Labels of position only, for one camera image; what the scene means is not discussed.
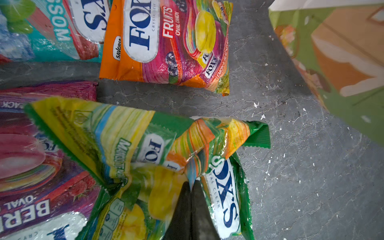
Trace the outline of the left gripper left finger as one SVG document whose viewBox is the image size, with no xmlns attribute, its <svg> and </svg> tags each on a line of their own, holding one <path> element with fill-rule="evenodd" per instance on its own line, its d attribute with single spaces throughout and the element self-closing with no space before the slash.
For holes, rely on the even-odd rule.
<svg viewBox="0 0 384 240">
<path fill-rule="evenodd" d="M 188 182 L 184 182 L 179 199 L 163 240 L 191 239 L 192 195 Z"/>
</svg>

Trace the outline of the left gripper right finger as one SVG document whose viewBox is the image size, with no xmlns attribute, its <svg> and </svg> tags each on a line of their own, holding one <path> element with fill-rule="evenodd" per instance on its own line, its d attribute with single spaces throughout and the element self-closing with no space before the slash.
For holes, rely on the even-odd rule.
<svg viewBox="0 0 384 240">
<path fill-rule="evenodd" d="M 203 187 L 198 180 L 192 188 L 191 239 L 220 240 L 206 203 Z"/>
</svg>

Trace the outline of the purple Fox's berries candy bag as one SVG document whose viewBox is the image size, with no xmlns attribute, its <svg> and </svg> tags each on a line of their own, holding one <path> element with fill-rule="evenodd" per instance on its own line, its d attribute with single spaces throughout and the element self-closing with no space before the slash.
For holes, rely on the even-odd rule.
<svg viewBox="0 0 384 240">
<path fill-rule="evenodd" d="M 94 101 L 97 84 L 1 91 L 1 239 L 84 240 L 100 186 L 38 130 L 24 106 L 51 96 Z"/>
</svg>

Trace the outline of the pink Fox's fruit candy bag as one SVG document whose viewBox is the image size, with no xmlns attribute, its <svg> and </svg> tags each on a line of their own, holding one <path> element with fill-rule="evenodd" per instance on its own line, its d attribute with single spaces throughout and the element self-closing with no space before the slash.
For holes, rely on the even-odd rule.
<svg viewBox="0 0 384 240">
<path fill-rule="evenodd" d="M 232 14 L 228 1 L 113 1 L 100 78 L 226 96 Z"/>
</svg>

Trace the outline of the white printed paper bag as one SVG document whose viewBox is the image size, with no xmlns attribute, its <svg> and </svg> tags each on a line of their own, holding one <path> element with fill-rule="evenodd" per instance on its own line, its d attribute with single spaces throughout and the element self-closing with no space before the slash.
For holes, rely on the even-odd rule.
<svg viewBox="0 0 384 240">
<path fill-rule="evenodd" d="M 383 1 L 274 1 L 269 17 L 322 106 L 383 144 Z"/>
</svg>

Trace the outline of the green Fox's mint candy bag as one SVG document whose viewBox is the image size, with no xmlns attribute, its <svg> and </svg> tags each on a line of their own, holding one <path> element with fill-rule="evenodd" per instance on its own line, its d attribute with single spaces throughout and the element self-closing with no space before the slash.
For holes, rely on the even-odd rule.
<svg viewBox="0 0 384 240">
<path fill-rule="evenodd" d="M 94 62 L 112 1 L 1 1 L 1 63 Z"/>
</svg>

